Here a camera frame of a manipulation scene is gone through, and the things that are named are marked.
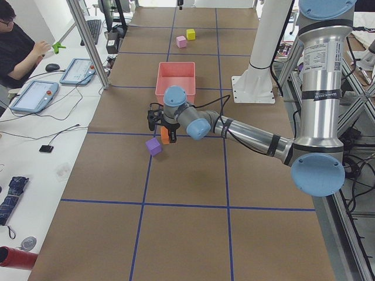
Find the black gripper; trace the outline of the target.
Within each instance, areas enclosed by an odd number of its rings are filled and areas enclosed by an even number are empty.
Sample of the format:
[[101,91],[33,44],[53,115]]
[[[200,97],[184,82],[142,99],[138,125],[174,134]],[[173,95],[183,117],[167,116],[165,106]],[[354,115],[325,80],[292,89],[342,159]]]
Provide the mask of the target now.
[[149,104],[147,120],[150,131],[154,131],[157,125],[164,126],[168,129],[169,143],[176,142],[176,131],[179,129],[179,124],[174,119],[171,121],[165,119],[164,106],[162,104],[158,102],[152,102]]

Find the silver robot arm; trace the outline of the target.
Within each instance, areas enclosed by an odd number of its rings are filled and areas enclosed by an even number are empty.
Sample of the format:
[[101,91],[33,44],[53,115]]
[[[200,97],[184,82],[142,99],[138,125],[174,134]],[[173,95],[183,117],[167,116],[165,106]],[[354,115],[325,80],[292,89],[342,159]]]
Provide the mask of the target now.
[[301,125],[288,139],[224,116],[201,111],[177,85],[165,91],[163,103],[148,111],[148,125],[168,130],[170,142],[184,128],[195,140],[209,132],[234,140],[291,167],[300,190],[315,197],[336,193],[344,184],[343,143],[338,139],[342,96],[343,42],[353,28],[354,1],[300,1],[298,40],[304,47]]

